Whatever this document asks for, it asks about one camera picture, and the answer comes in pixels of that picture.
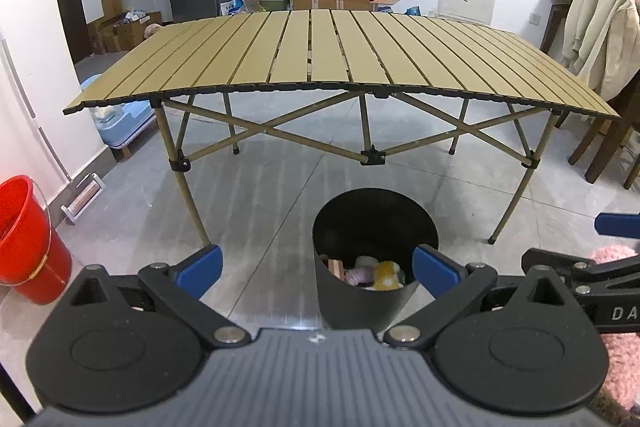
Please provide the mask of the white alpaca plush toy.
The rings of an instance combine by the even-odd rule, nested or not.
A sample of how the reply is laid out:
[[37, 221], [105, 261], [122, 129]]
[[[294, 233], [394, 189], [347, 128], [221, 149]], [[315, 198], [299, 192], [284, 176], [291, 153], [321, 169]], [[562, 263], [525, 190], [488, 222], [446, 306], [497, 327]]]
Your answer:
[[363, 287], [370, 291], [394, 291], [404, 287], [405, 275], [400, 266], [393, 261], [378, 261], [370, 256], [360, 256], [355, 267], [369, 265], [374, 268], [375, 282], [371, 287]]

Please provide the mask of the pink fluffy headband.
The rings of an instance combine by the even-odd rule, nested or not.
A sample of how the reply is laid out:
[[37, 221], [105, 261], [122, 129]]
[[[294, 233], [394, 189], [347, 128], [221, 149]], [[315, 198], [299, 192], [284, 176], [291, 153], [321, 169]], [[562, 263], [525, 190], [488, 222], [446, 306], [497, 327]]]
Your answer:
[[359, 265], [359, 267], [346, 270], [344, 281], [350, 286], [371, 287], [375, 282], [374, 268], [369, 265]]

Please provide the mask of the pink layered sponge block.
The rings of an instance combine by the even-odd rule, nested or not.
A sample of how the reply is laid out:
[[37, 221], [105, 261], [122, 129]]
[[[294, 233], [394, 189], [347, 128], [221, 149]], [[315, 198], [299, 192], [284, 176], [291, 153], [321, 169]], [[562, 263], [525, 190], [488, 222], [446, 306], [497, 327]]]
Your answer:
[[329, 259], [328, 269], [334, 277], [342, 282], [346, 281], [346, 271], [344, 269], [343, 262], [341, 260]]

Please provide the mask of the black round trash bin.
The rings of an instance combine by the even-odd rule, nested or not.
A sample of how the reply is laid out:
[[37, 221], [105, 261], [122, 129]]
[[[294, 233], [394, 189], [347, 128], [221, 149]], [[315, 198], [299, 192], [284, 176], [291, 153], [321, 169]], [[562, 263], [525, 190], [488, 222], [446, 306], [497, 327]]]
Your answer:
[[[416, 290], [413, 251], [419, 245], [436, 248], [434, 221], [413, 199], [385, 188], [356, 188], [335, 196], [314, 218], [312, 245], [316, 254], [319, 309], [331, 329], [372, 329], [392, 324]], [[370, 256], [396, 262], [405, 275], [404, 287], [370, 291], [342, 282], [328, 269], [328, 260], [341, 260], [344, 269]]]

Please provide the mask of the pink fluffy slipper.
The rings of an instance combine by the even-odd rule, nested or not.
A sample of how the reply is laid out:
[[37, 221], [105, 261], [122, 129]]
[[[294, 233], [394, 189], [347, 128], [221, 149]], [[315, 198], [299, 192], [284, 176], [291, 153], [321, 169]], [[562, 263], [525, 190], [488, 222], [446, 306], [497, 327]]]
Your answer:
[[637, 253], [630, 247], [625, 245], [610, 245], [598, 248], [589, 256], [591, 260], [598, 265], [602, 263], [614, 262], [631, 257], [636, 257]]

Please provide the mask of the dark wooden chair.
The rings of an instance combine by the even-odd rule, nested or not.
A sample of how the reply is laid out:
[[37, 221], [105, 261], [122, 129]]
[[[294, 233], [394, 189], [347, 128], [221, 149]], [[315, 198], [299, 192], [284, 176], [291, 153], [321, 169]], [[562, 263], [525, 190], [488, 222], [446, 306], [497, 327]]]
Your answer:
[[[567, 17], [570, 5], [573, 0], [550, 0], [551, 6], [547, 20], [544, 36], [541, 40], [540, 49], [548, 54], [556, 36], [559, 33], [561, 24]], [[579, 142], [574, 152], [568, 158], [570, 165], [575, 165], [582, 158], [592, 141], [599, 134], [603, 134], [603, 139], [593, 156], [584, 178], [588, 183], [597, 181], [605, 167], [613, 158], [613, 155], [626, 143], [631, 130], [639, 128], [639, 73], [631, 78], [627, 86], [611, 101], [611, 106], [620, 115], [618, 118], [594, 117], [590, 127], [582, 141]]]

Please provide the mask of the white floor squeegee mop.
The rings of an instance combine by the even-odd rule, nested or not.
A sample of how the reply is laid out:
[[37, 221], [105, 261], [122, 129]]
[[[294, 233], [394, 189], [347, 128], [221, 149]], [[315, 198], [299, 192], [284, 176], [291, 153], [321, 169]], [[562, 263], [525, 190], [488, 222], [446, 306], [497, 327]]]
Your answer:
[[70, 172], [65, 167], [60, 156], [58, 156], [58, 153], [55, 152], [47, 133], [44, 131], [37, 118], [34, 106], [32, 106], [32, 102], [29, 100], [23, 83], [21, 82], [20, 75], [17, 74], [17, 69], [4, 36], [1, 36], [1, 57], [6, 63], [6, 66], [8, 66], [9, 77], [27, 110], [29, 124], [31, 124], [35, 129], [35, 132], [37, 132], [40, 144], [47, 152], [49, 159], [53, 161], [53, 164], [56, 169], [58, 169], [60, 175], [66, 180], [65, 190], [68, 192], [70, 200], [66, 205], [60, 205], [60, 211], [62, 212], [63, 219], [70, 225], [76, 225], [80, 217], [86, 212], [90, 205], [104, 192], [104, 181], [95, 171], [92, 170], [88, 170], [82, 178], [73, 178], [70, 175]]

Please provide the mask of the red plastic bucket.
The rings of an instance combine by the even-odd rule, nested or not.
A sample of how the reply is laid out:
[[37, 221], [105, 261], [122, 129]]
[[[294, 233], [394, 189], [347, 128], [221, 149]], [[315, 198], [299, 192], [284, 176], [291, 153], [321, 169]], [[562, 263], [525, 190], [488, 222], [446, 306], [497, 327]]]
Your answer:
[[1, 184], [1, 285], [36, 305], [60, 297], [72, 274], [72, 256], [56, 233], [28, 176]]

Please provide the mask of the blue pet feeder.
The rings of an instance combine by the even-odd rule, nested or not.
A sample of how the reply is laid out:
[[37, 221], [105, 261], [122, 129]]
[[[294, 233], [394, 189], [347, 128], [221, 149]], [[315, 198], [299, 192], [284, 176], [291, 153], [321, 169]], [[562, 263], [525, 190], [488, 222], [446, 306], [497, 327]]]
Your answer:
[[147, 101], [90, 107], [90, 114], [103, 142], [111, 149], [131, 157], [130, 145], [155, 121], [154, 110]]

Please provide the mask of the beige hooded jacket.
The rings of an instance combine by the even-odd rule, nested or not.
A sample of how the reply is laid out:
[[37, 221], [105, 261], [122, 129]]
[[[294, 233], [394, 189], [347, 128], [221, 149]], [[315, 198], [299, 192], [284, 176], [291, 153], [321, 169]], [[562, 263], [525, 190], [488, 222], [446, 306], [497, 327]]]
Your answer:
[[573, 0], [561, 64], [603, 100], [619, 95], [639, 70], [636, 0]]

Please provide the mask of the tan folding camping table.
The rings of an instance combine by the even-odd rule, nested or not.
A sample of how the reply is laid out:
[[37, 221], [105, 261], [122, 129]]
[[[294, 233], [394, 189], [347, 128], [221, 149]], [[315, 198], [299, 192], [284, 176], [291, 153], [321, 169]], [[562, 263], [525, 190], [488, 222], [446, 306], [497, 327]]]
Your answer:
[[[199, 106], [206, 94], [321, 90], [324, 98], [266, 121]], [[360, 150], [288, 131], [292, 121], [369, 96], [393, 98], [448, 130], [386, 150]], [[150, 103], [196, 233], [207, 239], [186, 175], [194, 161], [265, 134], [381, 166], [387, 158], [471, 135], [538, 168], [563, 114], [615, 110], [553, 58], [512, 32], [440, 17], [303, 10], [217, 16], [169, 25], [128, 52], [66, 107]]]

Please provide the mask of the open cardboard box floor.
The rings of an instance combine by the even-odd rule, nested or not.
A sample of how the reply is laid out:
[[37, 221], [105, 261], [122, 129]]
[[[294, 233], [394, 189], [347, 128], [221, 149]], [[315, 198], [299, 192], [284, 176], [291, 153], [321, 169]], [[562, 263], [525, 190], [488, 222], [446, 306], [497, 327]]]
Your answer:
[[87, 24], [94, 54], [131, 51], [163, 23], [161, 12], [126, 11], [122, 0], [101, 0], [103, 15]]

